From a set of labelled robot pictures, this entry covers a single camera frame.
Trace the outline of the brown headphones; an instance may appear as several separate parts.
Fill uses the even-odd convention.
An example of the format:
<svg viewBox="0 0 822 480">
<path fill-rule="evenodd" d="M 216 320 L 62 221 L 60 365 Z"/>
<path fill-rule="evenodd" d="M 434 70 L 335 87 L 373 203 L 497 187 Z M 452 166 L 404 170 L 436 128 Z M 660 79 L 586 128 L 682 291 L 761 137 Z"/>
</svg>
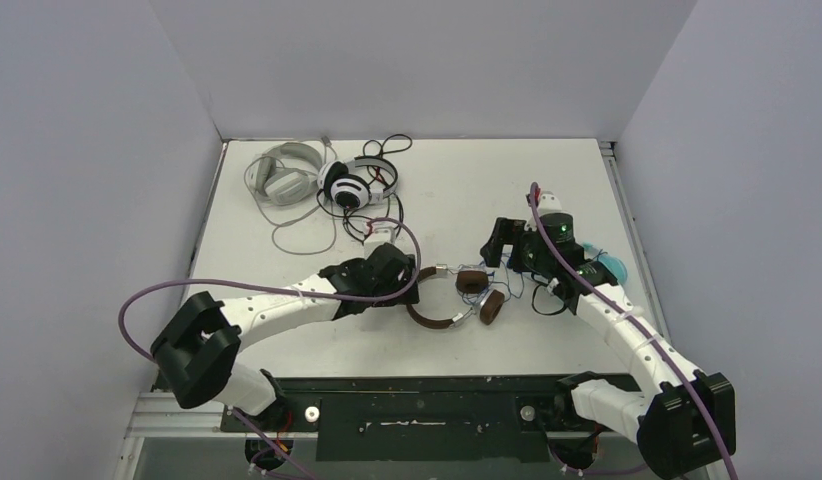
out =
<svg viewBox="0 0 822 480">
<path fill-rule="evenodd" d="M 479 264 L 435 264 L 423 268 L 418 279 L 425 281 L 446 277 L 453 279 L 453 290 L 462 304 L 461 309 L 449 317 L 437 318 L 422 314 L 414 305 L 408 304 L 406 312 L 417 325 L 434 331 L 448 330 L 458 327 L 469 317 L 491 325 L 508 301 L 506 292 L 494 286 L 494 273 Z"/>
</svg>

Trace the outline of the teal cat-ear headphones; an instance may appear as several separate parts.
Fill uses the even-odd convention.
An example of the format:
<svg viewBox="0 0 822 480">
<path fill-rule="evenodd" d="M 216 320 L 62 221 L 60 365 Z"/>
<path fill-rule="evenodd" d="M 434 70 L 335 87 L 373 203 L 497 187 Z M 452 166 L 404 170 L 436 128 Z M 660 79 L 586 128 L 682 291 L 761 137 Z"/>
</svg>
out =
<svg viewBox="0 0 822 480">
<path fill-rule="evenodd" d="M 603 248 L 590 242 L 583 242 L 581 246 L 585 250 L 585 253 L 588 254 L 593 260 L 603 264 L 620 284 L 625 284 L 627 282 L 628 269 L 626 264 L 621 259 L 611 255 Z"/>
</svg>

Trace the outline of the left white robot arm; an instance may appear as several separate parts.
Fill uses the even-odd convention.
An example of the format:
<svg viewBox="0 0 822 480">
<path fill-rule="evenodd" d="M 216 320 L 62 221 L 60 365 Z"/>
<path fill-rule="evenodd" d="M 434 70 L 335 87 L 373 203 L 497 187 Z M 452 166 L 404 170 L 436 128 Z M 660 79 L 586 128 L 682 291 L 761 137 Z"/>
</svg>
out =
<svg viewBox="0 0 822 480">
<path fill-rule="evenodd" d="M 416 259 L 391 244 L 323 268 L 288 294 L 215 299 L 190 296 L 153 341 L 150 353 L 180 407 L 210 402 L 237 408 L 263 430 L 285 419 L 281 389 L 266 370 L 241 364 L 244 350 L 304 325 L 419 299 Z"/>
</svg>

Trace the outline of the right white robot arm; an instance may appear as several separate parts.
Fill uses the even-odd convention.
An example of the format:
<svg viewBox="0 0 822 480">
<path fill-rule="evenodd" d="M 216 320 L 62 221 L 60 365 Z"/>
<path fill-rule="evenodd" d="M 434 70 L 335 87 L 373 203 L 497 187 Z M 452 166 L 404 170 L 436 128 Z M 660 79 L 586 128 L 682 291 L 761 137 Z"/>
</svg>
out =
<svg viewBox="0 0 822 480">
<path fill-rule="evenodd" d="M 729 380 L 684 358 L 643 318 L 617 276 L 575 240 L 570 214 L 545 213 L 539 220 L 534 226 L 497 218 L 480 249 L 485 265 L 540 277 L 638 386 L 626 391 L 593 372 L 565 377 L 552 402 L 555 419 L 568 428 L 593 421 L 626 437 L 662 479 L 730 458 L 736 420 Z"/>
</svg>

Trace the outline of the black and white headphones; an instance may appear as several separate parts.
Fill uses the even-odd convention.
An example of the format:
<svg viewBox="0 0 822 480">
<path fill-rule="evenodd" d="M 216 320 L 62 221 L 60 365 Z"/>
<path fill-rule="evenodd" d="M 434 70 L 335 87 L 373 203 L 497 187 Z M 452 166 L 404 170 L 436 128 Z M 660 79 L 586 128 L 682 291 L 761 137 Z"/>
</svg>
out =
<svg viewBox="0 0 822 480">
<path fill-rule="evenodd" d="M 386 214 L 395 211 L 396 218 L 403 221 L 405 207 L 398 196 L 399 171 L 388 157 L 412 146 L 409 135 L 395 133 L 383 140 L 365 141 L 358 155 L 326 163 L 317 176 L 318 206 L 359 243 L 371 235 L 369 218 L 361 213 L 366 207 L 384 203 Z"/>
</svg>

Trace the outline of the grey white headphones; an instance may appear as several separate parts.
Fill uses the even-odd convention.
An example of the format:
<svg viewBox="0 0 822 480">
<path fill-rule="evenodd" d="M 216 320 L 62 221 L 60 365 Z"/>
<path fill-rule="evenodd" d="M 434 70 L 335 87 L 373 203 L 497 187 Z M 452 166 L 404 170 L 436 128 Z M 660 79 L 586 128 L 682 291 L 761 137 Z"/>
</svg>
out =
<svg viewBox="0 0 822 480">
<path fill-rule="evenodd" d="M 291 250 L 282 246 L 277 234 L 297 226 L 320 209 L 315 203 L 305 213 L 286 221 L 274 221 L 269 208 L 295 206 L 317 194 L 319 171 L 336 160 L 338 154 L 326 137 L 285 141 L 262 152 L 243 171 L 243 183 L 262 218 L 271 226 L 270 241 L 279 251 L 293 256 L 315 256 L 326 253 L 337 242 L 337 228 L 327 246 L 312 251 Z"/>
</svg>

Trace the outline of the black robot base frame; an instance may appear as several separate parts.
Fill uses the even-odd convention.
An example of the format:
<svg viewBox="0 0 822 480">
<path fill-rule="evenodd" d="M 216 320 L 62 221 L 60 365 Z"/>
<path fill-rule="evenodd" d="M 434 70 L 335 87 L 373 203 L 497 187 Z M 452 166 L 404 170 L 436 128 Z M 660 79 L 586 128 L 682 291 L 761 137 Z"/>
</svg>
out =
<svg viewBox="0 0 822 480">
<path fill-rule="evenodd" d="M 273 439 L 316 443 L 319 461 L 585 464 L 614 438 L 565 404 L 559 375 L 280 378 L 280 406 L 254 419 Z"/>
</svg>

